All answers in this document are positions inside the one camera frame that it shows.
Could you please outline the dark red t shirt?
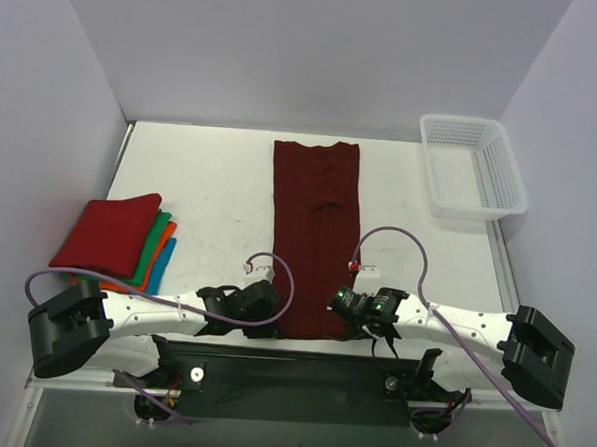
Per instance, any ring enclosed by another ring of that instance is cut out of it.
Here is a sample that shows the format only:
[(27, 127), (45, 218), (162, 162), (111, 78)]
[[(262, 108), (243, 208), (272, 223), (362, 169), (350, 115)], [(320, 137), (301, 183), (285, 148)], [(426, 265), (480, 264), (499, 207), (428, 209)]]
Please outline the dark red t shirt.
[(347, 264), (360, 240), (359, 149), (274, 143), (273, 252), (291, 269), (295, 286), (276, 321), (285, 339), (347, 337), (343, 320), (326, 306), (340, 287), (354, 283)]

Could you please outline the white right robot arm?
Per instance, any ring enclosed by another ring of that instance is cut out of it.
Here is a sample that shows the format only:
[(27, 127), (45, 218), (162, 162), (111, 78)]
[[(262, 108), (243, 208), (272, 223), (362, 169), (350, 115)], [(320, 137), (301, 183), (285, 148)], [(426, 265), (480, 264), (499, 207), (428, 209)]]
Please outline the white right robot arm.
[(389, 287), (374, 295), (342, 286), (328, 310), (372, 337), (448, 344), (501, 366), (502, 378), (526, 401), (562, 409), (575, 347), (545, 315), (522, 305), (514, 313), (474, 312), (422, 303)]

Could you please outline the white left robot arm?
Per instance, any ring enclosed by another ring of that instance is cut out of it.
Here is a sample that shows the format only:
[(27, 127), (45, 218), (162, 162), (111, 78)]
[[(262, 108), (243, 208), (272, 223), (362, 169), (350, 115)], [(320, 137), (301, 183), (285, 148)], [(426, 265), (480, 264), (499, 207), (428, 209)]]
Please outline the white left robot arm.
[(162, 387), (174, 366), (161, 334), (221, 337), (234, 329), (270, 329), (278, 300), (267, 279), (242, 289), (205, 287), (150, 297), (83, 281), (29, 312), (33, 374), (50, 379), (89, 365), (119, 369), (149, 387)]

